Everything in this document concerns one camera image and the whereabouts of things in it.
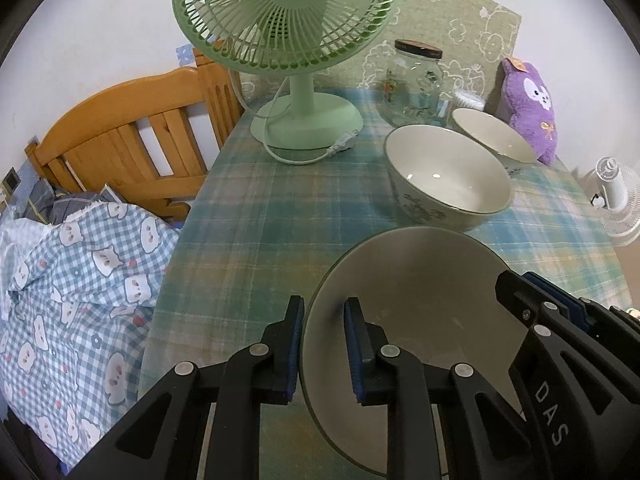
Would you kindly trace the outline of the grey round plate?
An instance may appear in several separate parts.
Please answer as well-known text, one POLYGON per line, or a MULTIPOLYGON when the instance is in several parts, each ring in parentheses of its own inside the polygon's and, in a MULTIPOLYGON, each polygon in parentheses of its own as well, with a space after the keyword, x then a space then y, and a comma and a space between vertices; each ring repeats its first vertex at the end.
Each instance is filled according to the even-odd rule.
POLYGON ((306 403, 329 444, 384 474, 386 409, 364 408, 352 392, 343 324, 349 297, 391 344, 438 367, 470 364, 517 408, 508 369, 526 329, 496 299, 506 268, 474 238, 428 226, 383 232, 341 256, 314 293, 302 341, 306 403))

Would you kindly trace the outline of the cream bowl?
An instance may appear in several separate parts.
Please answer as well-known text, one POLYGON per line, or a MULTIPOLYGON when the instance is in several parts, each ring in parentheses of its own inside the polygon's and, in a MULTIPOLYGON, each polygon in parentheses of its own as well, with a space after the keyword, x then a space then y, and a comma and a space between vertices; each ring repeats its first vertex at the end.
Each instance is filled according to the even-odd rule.
POLYGON ((487 148, 509 174, 517 174, 537 160, 535 150, 508 124, 495 116, 456 108, 451 114, 454 128, 487 148))
POLYGON ((466 232, 512 204, 506 168, 461 133, 402 126, 386 136, 384 156, 395 200, 415 222, 466 232))

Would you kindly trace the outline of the white standing fan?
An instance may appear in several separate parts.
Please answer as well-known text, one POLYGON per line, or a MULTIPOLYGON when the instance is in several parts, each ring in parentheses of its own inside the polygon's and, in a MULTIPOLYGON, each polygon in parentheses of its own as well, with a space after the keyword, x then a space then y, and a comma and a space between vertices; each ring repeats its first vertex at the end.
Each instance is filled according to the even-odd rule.
POLYGON ((611 156, 601 157, 586 175, 585 192, 615 247, 639 238, 639 174, 611 156))

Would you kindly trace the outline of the blue checked cartoon blanket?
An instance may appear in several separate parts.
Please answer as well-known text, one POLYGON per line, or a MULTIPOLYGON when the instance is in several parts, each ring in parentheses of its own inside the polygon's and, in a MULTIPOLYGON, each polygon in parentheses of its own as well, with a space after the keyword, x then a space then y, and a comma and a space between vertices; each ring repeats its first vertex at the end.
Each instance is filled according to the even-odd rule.
POLYGON ((124 203, 94 203, 57 226, 2 224, 1 395, 66 466, 138 400, 179 234, 124 203))

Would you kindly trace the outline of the plaid green blue tablecloth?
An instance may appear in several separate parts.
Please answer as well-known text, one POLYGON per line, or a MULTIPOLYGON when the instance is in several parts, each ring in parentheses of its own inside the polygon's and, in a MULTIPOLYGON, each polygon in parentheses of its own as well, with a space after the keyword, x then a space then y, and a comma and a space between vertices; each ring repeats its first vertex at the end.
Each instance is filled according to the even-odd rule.
MULTIPOLYGON (((322 278, 362 240, 410 224, 395 200, 384 157, 390 126, 374 94, 352 90, 364 128, 326 162, 272 160, 242 119, 217 156, 172 254, 140 387, 181 361, 207 366, 258 341, 293 295, 314 298, 322 278)), ((562 289, 627 309, 629 287, 596 211, 560 163, 514 178, 511 207, 472 232, 507 266, 562 289)))

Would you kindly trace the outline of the purple plush bunny toy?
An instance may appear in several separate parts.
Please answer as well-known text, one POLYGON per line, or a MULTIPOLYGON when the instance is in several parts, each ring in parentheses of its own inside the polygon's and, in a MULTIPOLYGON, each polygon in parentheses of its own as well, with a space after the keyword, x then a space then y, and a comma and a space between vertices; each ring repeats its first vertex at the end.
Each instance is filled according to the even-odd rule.
POLYGON ((503 81, 497 117, 535 151, 538 162, 551 166, 558 145, 552 99, 536 67, 512 56, 501 62, 503 81))

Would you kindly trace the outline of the grey pillow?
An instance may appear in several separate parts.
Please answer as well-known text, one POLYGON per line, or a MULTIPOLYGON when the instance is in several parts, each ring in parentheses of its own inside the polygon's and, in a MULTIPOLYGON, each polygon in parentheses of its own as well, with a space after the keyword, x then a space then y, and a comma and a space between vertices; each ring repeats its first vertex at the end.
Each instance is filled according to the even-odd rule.
POLYGON ((40 179, 30 192, 22 217, 57 226, 70 214, 83 210, 103 197, 93 192, 71 193, 40 179))

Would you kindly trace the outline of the cotton swab container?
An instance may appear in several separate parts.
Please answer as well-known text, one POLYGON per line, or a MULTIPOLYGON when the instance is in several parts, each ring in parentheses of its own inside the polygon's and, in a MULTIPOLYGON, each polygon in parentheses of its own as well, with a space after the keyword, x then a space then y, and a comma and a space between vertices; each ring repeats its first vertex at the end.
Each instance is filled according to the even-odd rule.
POLYGON ((485 99, 471 91, 466 90, 454 90, 452 92, 452 106, 455 110, 458 108, 466 108, 467 110, 479 110, 482 112, 485 109, 485 99))

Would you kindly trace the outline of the wooden bed headboard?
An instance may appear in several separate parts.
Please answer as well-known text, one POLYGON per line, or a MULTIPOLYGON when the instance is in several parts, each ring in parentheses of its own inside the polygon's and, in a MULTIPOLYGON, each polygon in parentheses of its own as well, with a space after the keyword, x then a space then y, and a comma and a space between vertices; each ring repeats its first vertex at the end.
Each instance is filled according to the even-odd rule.
POLYGON ((63 115, 25 154, 39 177, 66 191, 110 186, 127 202, 182 221, 207 176, 188 118, 203 104, 219 145, 240 120, 240 80, 196 51, 192 67, 128 80, 63 115))

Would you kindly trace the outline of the glass jar with dark lid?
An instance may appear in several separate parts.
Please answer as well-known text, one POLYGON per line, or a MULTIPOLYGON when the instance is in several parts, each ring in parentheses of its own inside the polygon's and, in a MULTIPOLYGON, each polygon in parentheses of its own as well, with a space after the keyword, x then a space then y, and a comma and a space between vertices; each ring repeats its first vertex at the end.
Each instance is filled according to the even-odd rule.
POLYGON ((411 39, 396 39, 387 64, 380 113, 394 127, 413 124, 440 126, 442 49, 411 39))

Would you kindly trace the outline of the green desk fan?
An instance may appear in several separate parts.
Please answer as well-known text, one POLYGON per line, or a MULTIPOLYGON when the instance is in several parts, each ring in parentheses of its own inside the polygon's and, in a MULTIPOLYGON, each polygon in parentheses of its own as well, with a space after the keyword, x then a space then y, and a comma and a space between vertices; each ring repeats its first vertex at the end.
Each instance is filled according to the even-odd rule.
POLYGON ((351 102, 314 90, 314 74, 359 53, 388 23, 395 0, 171 0, 190 43, 244 74, 284 79, 288 94, 258 110, 250 131, 291 151, 330 148, 359 132, 351 102))

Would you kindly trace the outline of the wall socket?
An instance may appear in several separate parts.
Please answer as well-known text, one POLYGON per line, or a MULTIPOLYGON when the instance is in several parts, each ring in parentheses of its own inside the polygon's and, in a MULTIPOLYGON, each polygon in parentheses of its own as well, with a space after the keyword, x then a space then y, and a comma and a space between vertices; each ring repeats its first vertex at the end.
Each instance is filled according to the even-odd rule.
POLYGON ((20 186, 21 178, 14 168, 11 168, 1 179, 1 191, 6 200, 12 197, 20 186))

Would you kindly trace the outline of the green cartoon wall mat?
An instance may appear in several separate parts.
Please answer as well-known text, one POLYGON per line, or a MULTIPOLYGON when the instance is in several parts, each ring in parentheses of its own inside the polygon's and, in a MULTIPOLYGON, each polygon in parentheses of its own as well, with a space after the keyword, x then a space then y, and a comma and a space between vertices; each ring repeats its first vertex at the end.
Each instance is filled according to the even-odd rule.
POLYGON ((488 98, 500 62, 513 52, 521 17, 492 0, 398 0, 384 30, 353 58, 314 76, 318 90, 381 88, 397 39, 442 50, 442 95, 471 91, 488 98))

